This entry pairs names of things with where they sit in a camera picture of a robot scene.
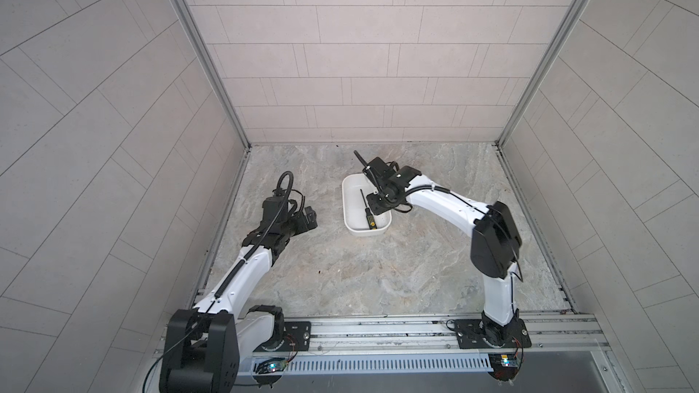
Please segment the black yellow handled screwdriver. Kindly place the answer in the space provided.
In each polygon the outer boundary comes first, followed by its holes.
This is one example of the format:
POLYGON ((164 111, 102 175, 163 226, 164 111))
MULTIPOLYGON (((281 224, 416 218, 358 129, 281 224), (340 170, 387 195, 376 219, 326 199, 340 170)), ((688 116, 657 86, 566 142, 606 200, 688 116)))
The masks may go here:
POLYGON ((364 205, 365 218, 367 220, 369 230, 375 230, 377 228, 375 217, 373 215, 373 212, 371 211, 371 208, 369 207, 366 195, 364 194, 362 189, 360 190, 360 194, 362 195, 362 202, 364 205))

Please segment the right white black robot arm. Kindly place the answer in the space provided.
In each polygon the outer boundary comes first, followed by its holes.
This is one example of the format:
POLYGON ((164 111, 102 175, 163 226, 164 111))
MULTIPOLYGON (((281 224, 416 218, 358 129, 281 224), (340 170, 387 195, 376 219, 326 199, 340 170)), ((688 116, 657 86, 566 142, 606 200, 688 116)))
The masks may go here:
POLYGON ((365 196, 377 217, 394 209, 408 213, 421 207, 445 219, 471 240, 471 263, 483 276, 485 300, 480 336, 492 348, 524 345, 514 333, 521 329, 514 301, 514 281, 522 277, 519 265, 522 238, 509 207, 466 198, 424 176, 420 170, 381 158, 366 161, 359 152, 362 174, 374 191, 365 196))

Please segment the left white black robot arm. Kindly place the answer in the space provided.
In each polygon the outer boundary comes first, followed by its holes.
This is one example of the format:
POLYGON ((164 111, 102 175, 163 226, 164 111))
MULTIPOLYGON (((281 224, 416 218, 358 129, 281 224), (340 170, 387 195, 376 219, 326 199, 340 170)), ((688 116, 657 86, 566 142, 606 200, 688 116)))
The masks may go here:
POLYGON ((170 318, 159 391, 232 391, 244 358, 260 346, 284 344, 281 307, 244 306, 291 238, 317 227, 317 214, 304 201, 285 196, 264 200, 260 226, 244 238, 236 264, 205 298, 170 318))

